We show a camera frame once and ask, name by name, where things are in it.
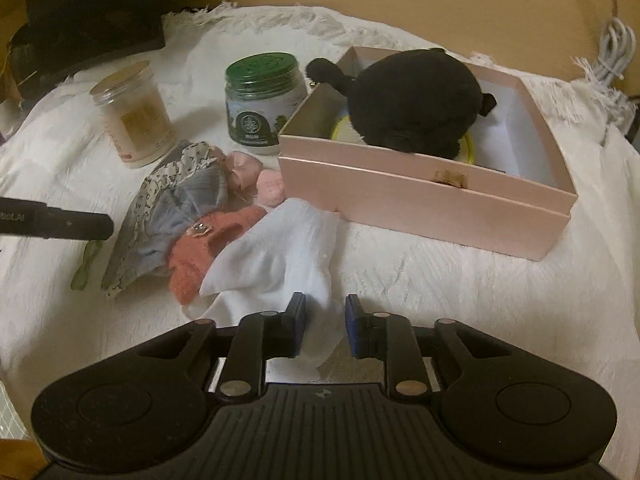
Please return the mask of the white sock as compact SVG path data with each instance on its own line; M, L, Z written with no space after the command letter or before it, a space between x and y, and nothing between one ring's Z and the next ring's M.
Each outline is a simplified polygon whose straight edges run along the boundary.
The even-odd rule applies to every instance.
M343 313L332 292L330 264L341 219L289 198L230 243L210 265L200 296L183 313L239 324L262 311L282 311L294 292L306 296L302 350L267 364L270 382L321 382L320 366L344 337Z

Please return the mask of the pink ruffled sock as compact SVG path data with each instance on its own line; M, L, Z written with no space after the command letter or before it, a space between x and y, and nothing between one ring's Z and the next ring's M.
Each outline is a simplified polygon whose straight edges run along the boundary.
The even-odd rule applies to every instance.
M255 205L274 208L286 200L282 174L251 154L230 152L224 159L228 190Z

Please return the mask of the yellow rimmed round pouch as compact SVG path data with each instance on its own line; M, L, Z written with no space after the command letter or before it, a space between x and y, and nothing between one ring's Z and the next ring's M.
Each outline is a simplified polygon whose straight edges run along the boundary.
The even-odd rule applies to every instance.
M352 122L348 115L341 117L337 121L330 134L330 139L332 141L344 143L366 144L363 137L360 136L352 126ZM475 144L469 132L465 133L465 135L459 140L459 153L457 154L456 161L464 162L468 165L475 164Z

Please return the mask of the black plush toy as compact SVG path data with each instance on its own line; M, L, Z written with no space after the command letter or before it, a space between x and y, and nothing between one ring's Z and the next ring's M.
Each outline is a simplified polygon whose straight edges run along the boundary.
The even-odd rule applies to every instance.
M401 153L454 159L477 118L497 106L466 65L442 48L398 52L357 76L315 58L306 75L346 98L352 128L366 144Z

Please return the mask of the green hair clip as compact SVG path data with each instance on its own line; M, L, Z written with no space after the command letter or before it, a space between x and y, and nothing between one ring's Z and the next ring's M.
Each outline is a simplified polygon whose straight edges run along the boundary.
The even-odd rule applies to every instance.
M84 290L91 274L91 269L103 246L102 240L89 240L82 252L81 262L70 281L71 290Z

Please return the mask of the coral knitted sock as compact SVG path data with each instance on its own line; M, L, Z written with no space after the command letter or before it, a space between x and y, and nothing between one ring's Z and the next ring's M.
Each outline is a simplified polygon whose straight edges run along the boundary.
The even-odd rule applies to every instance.
M187 306L198 296L205 275L217 256L266 213L261 206L213 211L186 229L167 257L169 289L179 304Z

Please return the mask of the clear jar tan lid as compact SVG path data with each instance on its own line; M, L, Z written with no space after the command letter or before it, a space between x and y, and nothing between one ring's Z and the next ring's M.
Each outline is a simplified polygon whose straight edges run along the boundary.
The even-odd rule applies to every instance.
M90 90L90 96L126 166L149 165L175 145L149 61L139 61L105 77Z

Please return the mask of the letter print grey cloth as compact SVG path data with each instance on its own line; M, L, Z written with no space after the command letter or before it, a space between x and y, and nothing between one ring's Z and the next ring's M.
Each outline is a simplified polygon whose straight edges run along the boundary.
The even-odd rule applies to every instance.
M178 238L227 205L225 159L216 146L181 141L143 180L103 274L101 289L108 296L138 278L169 274L168 257Z

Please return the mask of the white textured table cloth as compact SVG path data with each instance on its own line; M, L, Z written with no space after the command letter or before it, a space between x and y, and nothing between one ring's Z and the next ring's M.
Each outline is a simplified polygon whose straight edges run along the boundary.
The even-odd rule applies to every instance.
M165 47L150 59L180 136L224 150L224 70L260 51L300 62L351 46L422 48L404 30L309 6L231 4L169 14ZM125 167L90 98L114 64L60 84L1 149L1 192L121 222L144 179ZM524 75L565 158L578 199L559 243L539 262L344 223L331 266L334 295L357 294L418 324L456 318L585 374L616 403L603 465L639 474L639 156L620 133L611 93L583 80ZM166 283L150 278L116 297L94 260L85 289L70 282L84 244L1 242L1 379L21 418L58 378L182 324Z

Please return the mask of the pink cardboard box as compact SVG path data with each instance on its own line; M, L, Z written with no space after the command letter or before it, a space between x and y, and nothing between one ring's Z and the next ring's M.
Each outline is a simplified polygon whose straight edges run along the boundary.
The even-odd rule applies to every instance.
M538 261L567 223L577 192L541 111L517 76L470 64L485 101L457 158L375 148L352 131L346 92L390 56L352 47L306 68L310 95L280 133L288 196L367 226Z

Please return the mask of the black monitor base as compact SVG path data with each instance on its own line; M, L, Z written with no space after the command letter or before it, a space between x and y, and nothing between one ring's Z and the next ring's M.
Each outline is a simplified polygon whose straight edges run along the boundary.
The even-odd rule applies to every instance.
M165 45L168 0L26 0L9 43L18 93L36 100L78 70Z

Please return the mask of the green lid jar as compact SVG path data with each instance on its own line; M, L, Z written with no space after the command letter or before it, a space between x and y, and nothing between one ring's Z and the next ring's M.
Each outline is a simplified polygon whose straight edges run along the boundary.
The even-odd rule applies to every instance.
M254 54L230 64L224 76L230 138L251 153L277 154L280 131L308 96L296 57Z

